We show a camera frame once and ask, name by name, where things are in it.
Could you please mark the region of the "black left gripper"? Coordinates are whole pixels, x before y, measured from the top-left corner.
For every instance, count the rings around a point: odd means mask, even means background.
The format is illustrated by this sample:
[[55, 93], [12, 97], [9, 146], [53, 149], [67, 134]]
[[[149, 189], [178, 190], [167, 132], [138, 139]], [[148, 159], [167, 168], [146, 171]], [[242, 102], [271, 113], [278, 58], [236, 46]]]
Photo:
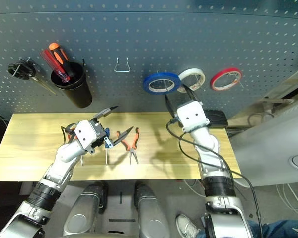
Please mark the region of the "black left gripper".
[[91, 144], [92, 149], [96, 149], [97, 147], [100, 147], [103, 144], [107, 145], [109, 148], [112, 148], [114, 147], [114, 145], [121, 143], [130, 133], [130, 131], [133, 129], [133, 126], [131, 126], [124, 132], [116, 131], [118, 138], [113, 142], [113, 140], [110, 139], [110, 136], [108, 135], [108, 133], [105, 131], [105, 128], [102, 126], [102, 124], [100, 124], [96, 120], [96, 119], [100, 119], [101, 117], [106, 117], [107, 115], [112, 113], [112, 111], [117, 107], [118, 106], [105, 108], [102, 111], [98, 112], [96, 115], [94, 115], [93, 117], [94, 119], [89, 121], [96, 135], [96, 139]]

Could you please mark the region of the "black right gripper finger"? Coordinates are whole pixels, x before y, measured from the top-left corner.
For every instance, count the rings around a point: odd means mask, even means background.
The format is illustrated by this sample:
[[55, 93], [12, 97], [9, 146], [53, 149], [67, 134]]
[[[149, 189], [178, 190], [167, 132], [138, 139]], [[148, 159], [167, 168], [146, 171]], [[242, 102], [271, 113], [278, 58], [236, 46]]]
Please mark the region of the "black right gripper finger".
[[201, 101], [190, 87], [186, 86], [185, 84], [183, 84], [182, 86], [191, 100], [198, 102]]
[[168, 111], [169, 111], [172, 119], [177, 119], [177, 115], [176, 115], [176, 113], [174, 111], [174, 108], [173, 108], [173, 106], [172, 106], [172, 104], [171, 104], [168, 96], [167, 95], [164, 95], [164, 99], [165, 99], [165, 105], [166, 105], [166, 107], [167, 107], [167, 109], [168, 109]]

